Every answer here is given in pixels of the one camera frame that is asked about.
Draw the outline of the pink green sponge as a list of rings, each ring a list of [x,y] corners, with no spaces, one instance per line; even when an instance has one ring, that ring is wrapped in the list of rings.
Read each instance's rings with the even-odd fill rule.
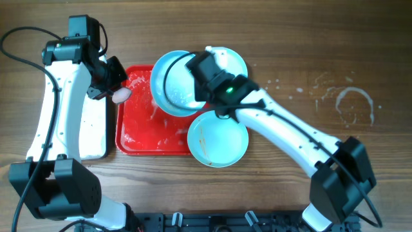
[[[113,93],[111,99],[115,104],[122,104],[130,98],[132,91],[129,88],[122,87]]]

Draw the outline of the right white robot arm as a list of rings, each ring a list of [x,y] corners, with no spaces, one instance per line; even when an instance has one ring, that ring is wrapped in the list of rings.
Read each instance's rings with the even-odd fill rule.
[[[374,222],[382,220],[368,193],[377,181],[365,146],[356,138],[342,142],[327,135],[280,106],[254,81],[220,71],[194,75],[195,92],[220,115],[261,134],[289,155],[310,177],[310,203],[301,218],[313,231],[326,231],[355,214],[365,201]]]

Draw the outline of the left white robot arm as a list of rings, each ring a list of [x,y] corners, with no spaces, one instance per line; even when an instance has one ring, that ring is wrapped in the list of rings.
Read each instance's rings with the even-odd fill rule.
[[[41,116],[26,160],[12,164],[9,180],[38,219],[72,220],[103,231],[134,231],[131,208],[102,194],[96,175],[81,163],[79,134],[85,98],[126,101],[127,75],[116,57],[105,58],[98,42],[68,37],[47,43],[48,77]]]

